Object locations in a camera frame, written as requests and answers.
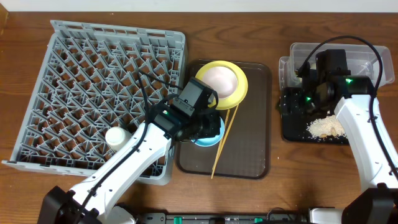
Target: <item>transparent container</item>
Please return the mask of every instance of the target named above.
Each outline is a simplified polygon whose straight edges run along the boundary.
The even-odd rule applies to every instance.
[[[297,77],[295,71],[303,64],[310,52],[319,43],[294,43],[290,46],[290,56],[279,59],[279,87],[301,87],[301,78]],[[374,46],[381,56],[383,62],[383,74],[380,86],[393,83],[395,80],[394,67],[390,50],[384,46]],[[351,70],[351,75],[366,75],[373,85],[379,75],[379,63],[376,54],[367,45],[354,44],[325,44],[320,47],[310,58],[312,67],[315,66],[315,56],[317,53],[327,49],[346,50],[347,66]]]

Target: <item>white backdrop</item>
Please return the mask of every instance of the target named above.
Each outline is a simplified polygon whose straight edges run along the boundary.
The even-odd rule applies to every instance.
[[[0,0],[8,11],[398,12],[398,0]]]

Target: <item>dish rack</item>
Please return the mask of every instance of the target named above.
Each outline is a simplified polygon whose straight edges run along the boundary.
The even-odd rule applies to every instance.
[[[50,21],[48,44],[33,94],[9,161],[19,170],[90,176],[115,152],[106,131],[119,126],[134,132],[144,121],[142,78],[149,104],[177,88],[150,80],[140,71],[182,86],[186,57],[181,32]],[[174,149],[139,178],[167,184]]]

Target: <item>wooden table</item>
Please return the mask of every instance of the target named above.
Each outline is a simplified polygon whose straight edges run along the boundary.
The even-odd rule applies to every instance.
[[[273,74],[272,105],[279,98],[278,61],[294,42],[337,35],[363,37],[390,49],[398,69],[398,14],[323,13],[27,13],[12,12],[0,36],[0,159],[9,159],[43,57],[53,34],[51,19],[178,30],[187,36],[189,61],[197,58],[257,62]],[[398,147],[398,82],[382,87],[380,108]],[[134,211],[266,213],[309,206],[343,208],[360,194],[348,146],[283,141],[272,110],[271,172],[260,181],[184,174],[176,167],[165,186],[134,184],[120,199]],[[44,195],[68,190],[82,177],[20,172],[0,165],[0,223],[35,223]]]

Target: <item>blue bowl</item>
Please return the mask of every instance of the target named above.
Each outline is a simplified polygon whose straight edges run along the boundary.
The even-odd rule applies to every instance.
[[[196,145],[201,146],[201,147],[214,146],[215,144],[217,144],[221,140],[221,138],[223,137],[224,132],[225,132],[224,121],[223,121],[222,118],[220,118],[220,125],[221,125],[221,127],[220,127],[220,134],[219,135],[214,136],[212,138],[198,139],[198,140],[196,140],[196,142],[195,142],[195,140],[191,140],[191,141],[193,143],[195,143]]]

